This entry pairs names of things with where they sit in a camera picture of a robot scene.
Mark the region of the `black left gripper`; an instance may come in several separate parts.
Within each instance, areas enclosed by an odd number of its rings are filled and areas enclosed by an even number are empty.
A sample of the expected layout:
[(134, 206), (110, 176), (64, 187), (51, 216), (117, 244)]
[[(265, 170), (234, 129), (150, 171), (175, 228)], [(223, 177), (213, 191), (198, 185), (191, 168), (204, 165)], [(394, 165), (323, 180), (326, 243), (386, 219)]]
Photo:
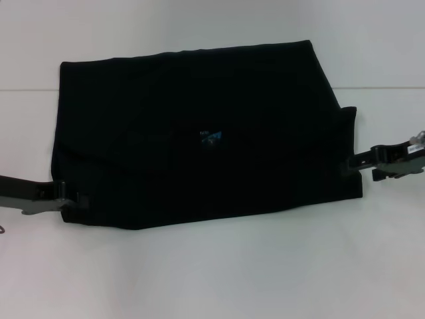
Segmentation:
[(36, 182), (1, 176), (1, 207), (20, 209), (23, 215), (61, 211), (64, 207), (89, 208), (90, 198), (67, 192), (63, 181)]

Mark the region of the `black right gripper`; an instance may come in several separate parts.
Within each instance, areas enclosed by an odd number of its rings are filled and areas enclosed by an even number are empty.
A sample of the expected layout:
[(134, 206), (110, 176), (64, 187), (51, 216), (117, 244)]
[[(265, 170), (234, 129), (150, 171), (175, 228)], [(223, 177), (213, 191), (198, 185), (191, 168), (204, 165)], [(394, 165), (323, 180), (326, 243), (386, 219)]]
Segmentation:
[(344, 162), (344, 174), (364, 169), (372, 170), (373, 181), (399, 179), (424, 172), (424, 146), (404, 142), (373, 146), (369, 151), (349, 156)]

